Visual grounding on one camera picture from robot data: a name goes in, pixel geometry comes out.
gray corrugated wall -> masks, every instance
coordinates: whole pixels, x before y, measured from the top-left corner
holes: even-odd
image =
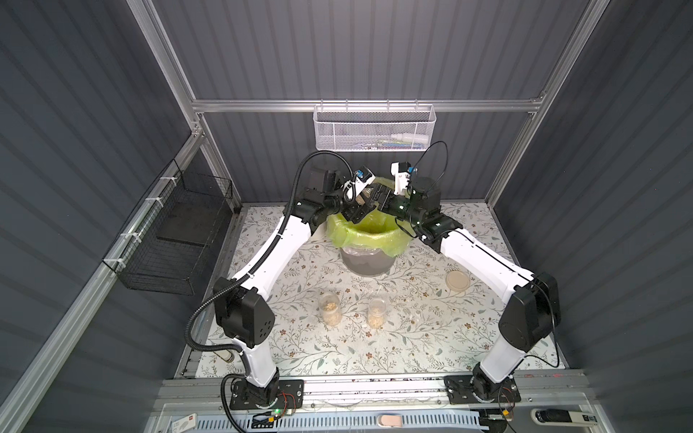
[[[313,118],[308,113],[209,113],[215,140],[234,174],[244,202],[282,202],[291,194],[299,162],[315,150]],[[441,113],[433,141],[446,140],[450,162],[440,181],[443,198],[483,199],[491,187],[525,113]],[[392,177],[390,164],[421,157],[421,152],[343,152],[353,169],[366,165],[373,173]],[[339,168],[333,157],[317,157],[317,167]],[[426,155],[419,173],[437,178],[445,165],[441,145]]]
[[[2,401],[189,129],[124,1],[2,2],[0,113]],[[116,286],[25,431],[139,429],[192,305]]]
[[[585,0],[155,0],[199,99],[537,97]],[[307,114],[207,114],[244,202],[286,201]],[[524,114],[438,113],[445,198],[484,198]],[[423,171],[437,176],[441,151]],[[344,155],[389,175],[418,152]]]
[[[691,1],[612,1],[495,207],[621,432],[690,430],[691,23]]]

white bottle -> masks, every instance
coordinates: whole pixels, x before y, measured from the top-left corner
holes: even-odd
[[[409,142],[409,143],[421,143],[428,144],[428,135],[425,134],[393,134],[391,137],[394,140]]]

black wire basket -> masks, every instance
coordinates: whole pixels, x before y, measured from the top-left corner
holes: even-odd
[[[205,291],[234,211],[229,179],[179,171],[155,199],[121,260],[106,263],[133,290]]]

wire mesh basket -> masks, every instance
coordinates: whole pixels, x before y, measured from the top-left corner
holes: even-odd
[[[231,181],[179,171],[129,233],[118,260],[104,260],[133,290],[192,295],[212,277],[231,209]]]
[[[431,144],[435,121],[432,105],[411,109],[316,105],[315,147],[337,152],[423,152]]]

white label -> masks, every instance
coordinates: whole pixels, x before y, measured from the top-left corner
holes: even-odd
[[[198,415],[192,414],[184,418],[174,421],[171,425],[171,433],[181,433],[186,432],[190,429],[197,427],[198,425]]]

